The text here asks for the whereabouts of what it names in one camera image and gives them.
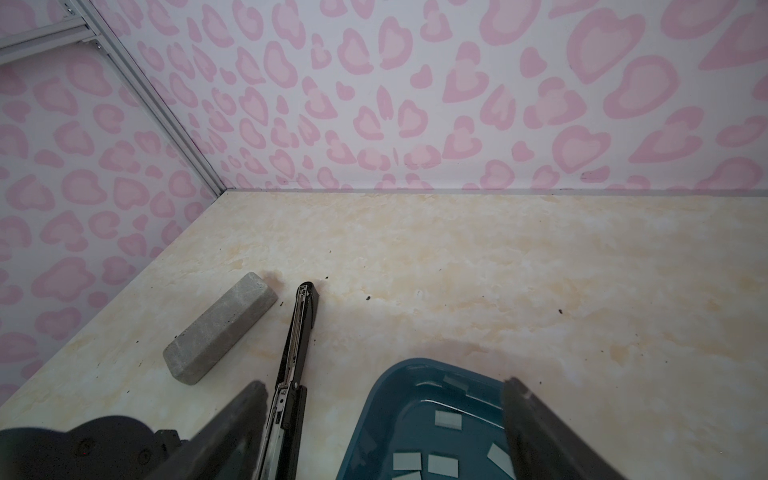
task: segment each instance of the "sharpening stone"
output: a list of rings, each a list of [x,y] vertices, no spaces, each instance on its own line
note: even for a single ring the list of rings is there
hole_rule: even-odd
[[[462,414],[435,410],[435,426],[445,427],[447,429],[461,430]]]
[[[170,374],[194,385],[277,301],[277,294],[249,272],[163,350]]]
[[[456,458],[430,455],[427,472],[458,478],[458,460]]]
[[[392,470],[421,470],[421,452],[398,452],[392,454]]]
[[[392,480],[422,480],[421,472],[411,472],[399,477],[392,477]]]
[[[491,460],[491,462],[494,462],[497,467],[504,471],[504,473],[515,478],[515,471],[512,469],[512,460],[509,458],[509,455],[495,443],[492,443],[491,449],[488,450],[488,459]]]

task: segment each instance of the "white rectangular piece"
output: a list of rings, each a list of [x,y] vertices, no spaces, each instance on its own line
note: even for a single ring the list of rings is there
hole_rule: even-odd
[[[399,477],[392,477],[392,480],[422,480],[421,472],[410,472]]]
[[[421,452],[397,452],[392,454],[392,470],[421,470]]]
[[[446,427],[447,429],[461,430],[462,414],[435,410],[435,425],[438,427]]]
[[[437,475],[458,478],[458,459],[441,457],[440,455],[430,455],[427,471],[429,473],[436,473]]]
[[[504,470],[504,473],[513,479],[515,478],[515,471],[512,469],[512,460],[510,460],[509,455],[495,443],[492,443],[491,449],[488,450],[488,459],[491,460],[491,462],[494,462],[501,470]]]

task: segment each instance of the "gray block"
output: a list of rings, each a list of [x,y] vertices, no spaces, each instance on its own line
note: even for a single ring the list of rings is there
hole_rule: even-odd
[[[276,301],[261,277],[247,273],[165,347],[170,374],[187,385],[197,383]]]

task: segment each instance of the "table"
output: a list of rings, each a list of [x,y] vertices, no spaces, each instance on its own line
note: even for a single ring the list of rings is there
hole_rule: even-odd
[[[369,390],[429,357],[517,376],[629,478],[768,473],[768,199],[229,192],[0,408],[190,438],[270,388],[296,288],[320,306],[299,478],[334,478]],[[277,303],[195,386],[163,348],[245,273]]]

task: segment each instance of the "teal plastic tray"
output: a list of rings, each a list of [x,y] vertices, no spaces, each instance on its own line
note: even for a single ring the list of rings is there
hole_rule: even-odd
[[[384,372],[368,395],[336,480],[389,480],[395,452],[421,452],[422,480],[429,454],[458,459],[459,478],[507,479],[487,454],[493,442],[509,452],[501,407],[502,383],[430,359],[410,359]],[[462,430],[435,426],[435,410],[462,414]]]

